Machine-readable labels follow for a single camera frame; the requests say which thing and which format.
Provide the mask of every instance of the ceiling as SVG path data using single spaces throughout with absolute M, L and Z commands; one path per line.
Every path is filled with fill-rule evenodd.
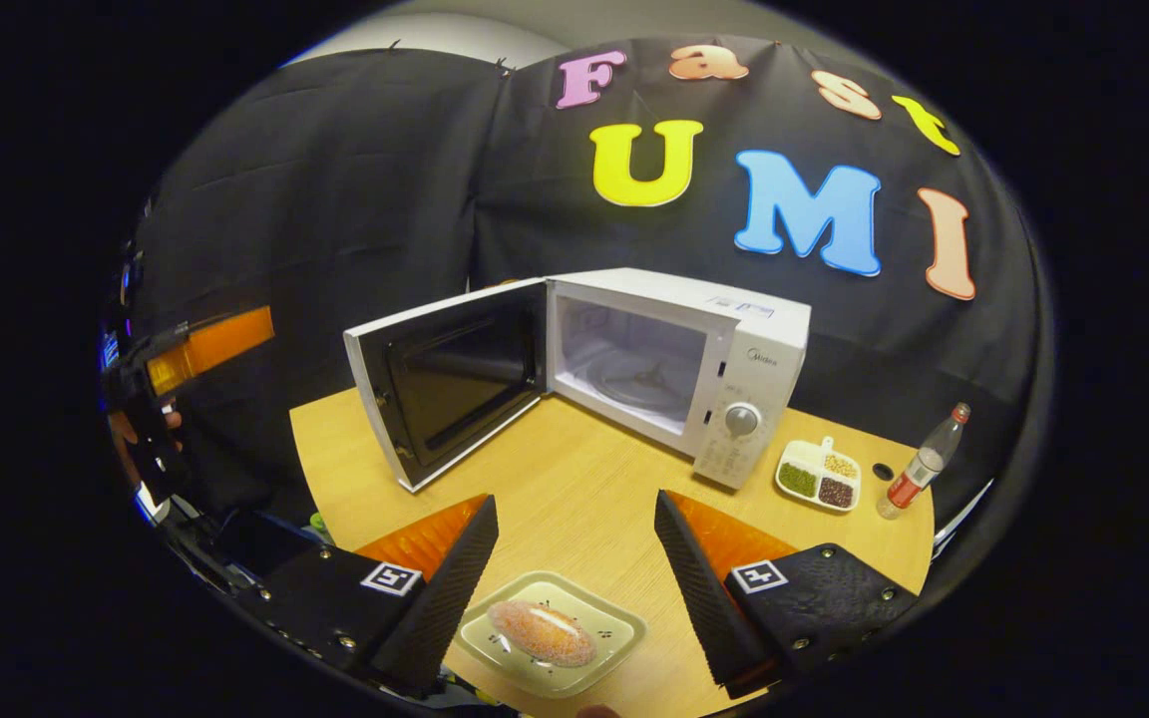
M 893 74 L 799 20 L 746 0 L 407 0 L 375 15 L 416 13 L 499 20 L 574 49 L 633 37 L 716 31 L 784 41 L 885 76 Z

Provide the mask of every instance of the yellow letter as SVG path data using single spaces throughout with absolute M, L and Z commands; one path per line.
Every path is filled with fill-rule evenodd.
M 748 69 L 738 63 L 734 53 L 715 45 L 691 45 L 671 51 L 676 60 L 668 72 L 677 79 L 722 78 L 738 79 L 747 77 Z
M 955 196 L 930 187 L 920 187 L 916 194 L 933 218 L 933 265 L 926 269 L 925 281 L 948 296 L 974 299 L 978 291 L 970 277 L 970 249 L 965 244 L 970 209 Z
M 818 83 L 818 94 L 822 94 L 822 99 L 831 102 L 833 108 L 843 109 L 867 119 L 880 118 L 880 108 L 866 99 L 866 91 L 859 87 L 857 82 L 834 76 L 834 74 L 824 70 L 815 70 L 810 72 L 810 77 Z
M 606 201 L 626 208 L 657 208 L 678 199 L 689 187 L 694 168 L 694 136 L 703 132 L 694 119 L 664 119 L 656 124 L 662 146 L 662 175 L 651 182 L 632 178 L 632 140 L 641 134 L 641 125 L 606 125 L 596 128 L 592 138 L 596 145 L 593 159 L 593 186 Z
M 895 94 L 889 100 L 907 108 L 907 114 L 911 115 L 911 122 L 916 123 L 916 129 L 920 131 L 920 134 L 928 137 L 930 141 L 946 150 L 946 154 L 957 155 L 957 157 L 961 155 L 961 148 L 956 146 L 956 142 L 942 137 L 940 129 L 942 128 L 942 119 L 931 115 L 928 109 L 921 108 L 920 103 L 910 96 L 899 96 Z

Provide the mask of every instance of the microwave control panel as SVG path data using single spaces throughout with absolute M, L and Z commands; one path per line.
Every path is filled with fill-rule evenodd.
M 801 371 L 803 347 L 735 332 L 694 472 L 742 487 L 774 439 Z

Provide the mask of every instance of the black cloth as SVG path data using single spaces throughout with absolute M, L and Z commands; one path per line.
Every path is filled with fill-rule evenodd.
M 671 51 L 696 44 L 730 47 L 748 77 L 671 77 Z M 601 99 L 556 109 L 557 64 L 608 49 L 629 61 Z M 880 122 L 822 100 L 816 69 L 857 82 Z M 932 145 L 890 95 L 920 101 L 962 154 Z M 593 188 L 588 133 L 641 125 L 633 176 L 653 178 L 662 167 L 653 126 L 666 118 L 705 126 L 694 138 L 687 192 L 658 208 L 603 200 Z M 789 248 L 739 249 L 749 182 L 734 157 L 745 149 L 785 155 L 811 192 L 839 164 L 880 178 L 879 276 L 822 263 L 830 229 L 803 258 Z M 970 210 L 972 301 L 926 285 L 934 227 L 920 187 Z M 612 41 L 512 72 L 414 49 L 291 64 L 179 157 L 138 241 L 146 272 L 133 330 L 141 335 L 272 306 L 277 339 L 201 377 L 179 408 L 215 504 L 267 502 L 275 487 L 293 487 L 299 514 L 311 502 L 287 410 L 352 386 L 342 330 L 457 294 L 469 280 L 631 265 L 812 306 L 810 347 L 789 401 L 803 412 L 916 446 L 967 401 L 974 412 L 963 445 L 934 485 L 941 525 L 1008 458 L 1040 309 L 1016 202 L 932 99 L 810 51 L 740 37 Z M 865 473 L 876 480 L 870 466 Z
M 276 337 L 178 400 L 211 510 L 314 512 L 287 411 L 352 386 L 342 331 L 464 291 L 489 63 L 361 51 L 288 64 L 205 129 L 137 232 L 132 333 L 270 306 Z

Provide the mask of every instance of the microwave dial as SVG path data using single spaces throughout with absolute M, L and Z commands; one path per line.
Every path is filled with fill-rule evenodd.
M 725 410 L 725 427 L 730 430 L 730 435 L 734 438 L 745 437 L 756 431 L 761 424 L 761 412 L 756 406 L 737 401 Z

